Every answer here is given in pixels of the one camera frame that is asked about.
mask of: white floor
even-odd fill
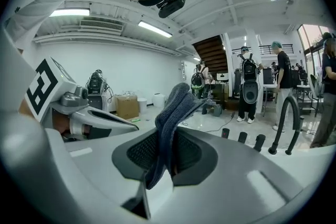
[[[257,114],[253,124],[248,124],[245,122],[237,122],[238,113],[236,112],[235,117],[231,119],[231,111],[223,111],[220,117],[213,116],[213,113],[210,111],[207,115],[202,115],[201,111],[195,112],[194,115],[187,119],[183,125],[182,123],[179,126],[184,126],[191,129],[196,129],[204,132],[217,130],[214,132],[209,132],[211,135],[221,136],[222,125],[225,125],[225,128],[230,129],[229,139],[238,140],[240,132],[247,133],[246,144],[254,145],[255,140],[258,134],[263,134],[266,136],[264,142],[264,147],[270,147],[272,142],[275,139],[276,131],[272,129],[272,126],[275,122],[275,112],[272,109],[273,104],[269,104],[269,109],[266,110],[265,117],[262,114]],[[147,107],[146,113],[140,114],[140,121],[135,122],[135,124],[141,129],[151,129],[155,127],[155,117],[161,112],[161,109],[155,108],[153,106]],[[304,130],[311,130],[308,132],[301,132],[295,148],[297,149],[306,149],[309,148],[309,145],[313,139],[313,135],[318,127],[320,122],[320,114],[317,117],[314,117],[312,112],[310,115],[304,115]],[[278,148],[287,148],[290,144],[290,141],[294,135],[294,130],[291,130],[292,114],[289,113],[288,124],[285,133],[282,133]]]

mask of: wooden stair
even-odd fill
[[[220,36],[205,39],[193,44],[195,50],[205,66],[209,68],[209,72],[227,73],[226,51]]]

